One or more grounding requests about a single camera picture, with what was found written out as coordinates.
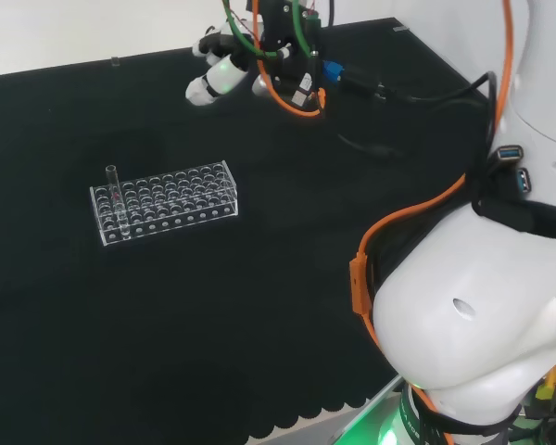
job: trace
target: clear acrylic test tube rack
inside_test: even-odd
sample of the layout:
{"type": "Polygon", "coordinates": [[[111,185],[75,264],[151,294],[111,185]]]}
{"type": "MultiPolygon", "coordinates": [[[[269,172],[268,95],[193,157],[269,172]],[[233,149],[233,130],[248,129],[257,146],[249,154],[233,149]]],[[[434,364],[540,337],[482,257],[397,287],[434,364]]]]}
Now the clear acrylic test tube rack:
{"type": "Polygon", "coordinates": [[[226,162],[119,182],[106,168],[108,185],[91,187],[104,246],[237,216],[237,187],[226,162]]]}

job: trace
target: green light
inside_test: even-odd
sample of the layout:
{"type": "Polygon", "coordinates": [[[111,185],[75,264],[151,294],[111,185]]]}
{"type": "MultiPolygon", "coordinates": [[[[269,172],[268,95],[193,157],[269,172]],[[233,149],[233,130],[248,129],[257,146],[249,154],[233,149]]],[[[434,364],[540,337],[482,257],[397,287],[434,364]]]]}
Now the green light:
{"type": "Polygon", "coordinates": [[[392,430],[387,431],[381,439],[381,443],[379,445],[398,445],[398,438],[396,437],[396,433],[394,433],[392,430]]]}

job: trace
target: test tube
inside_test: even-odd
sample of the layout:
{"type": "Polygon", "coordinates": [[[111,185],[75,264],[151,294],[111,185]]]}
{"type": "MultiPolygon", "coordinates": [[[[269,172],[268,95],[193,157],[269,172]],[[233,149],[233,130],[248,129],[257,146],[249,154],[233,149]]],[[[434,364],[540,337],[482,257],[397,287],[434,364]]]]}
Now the test tube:
{"type": "Polygon", "coordinates": [[[121,236],[123,239],[130,238],[130,223],[128,221],[128,213],[126,206],[123,202],[123,195],[121,194],[120,179],[118,178],[118,169],[115,165],[109,165],[105,168],[105,174],[109,182],[109,191],[111,193],[111,203],[113,210],[120,225],[121,236]]]}

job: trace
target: black table surface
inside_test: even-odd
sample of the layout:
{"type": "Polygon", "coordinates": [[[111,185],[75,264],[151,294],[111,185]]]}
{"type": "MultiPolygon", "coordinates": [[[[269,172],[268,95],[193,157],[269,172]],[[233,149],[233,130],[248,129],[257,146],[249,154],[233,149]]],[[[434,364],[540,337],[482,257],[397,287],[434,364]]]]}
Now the black table surface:
{"type": "MultiPolygon", "coordinates": [[[[398,25],[326,31],[329,58],[415,95],[465,85],[398,25]]],[[[0,77],[0,445],[243,444],[393,377],[348,262],[372,223],[461,175],[484,110],[329,90],[329,119],[304,121],[250,83],[194,108],[206,69],[184,49],[0,77]],[[130,180],[222,159],[238,218],[101,246],[89,187],[108,164],[130,180]]]]}

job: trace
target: blue connector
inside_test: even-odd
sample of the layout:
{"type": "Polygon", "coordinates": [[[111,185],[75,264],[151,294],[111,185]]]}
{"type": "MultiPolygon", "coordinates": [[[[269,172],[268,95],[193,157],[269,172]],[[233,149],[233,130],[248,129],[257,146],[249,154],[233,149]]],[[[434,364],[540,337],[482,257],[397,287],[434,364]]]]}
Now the blue connector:
{"type": "Polygon", "coordinates": [[[529,172],[527,169],[519,169],[517,171],[517,183],[521,193],[531,192],[531,180],[529,179],[529,172]]]}
{"type": "Polygon", "coordinates": [[[344,67],[335,62],[323,62],[323,75],[331,83],[338,83],[344,67]]]}

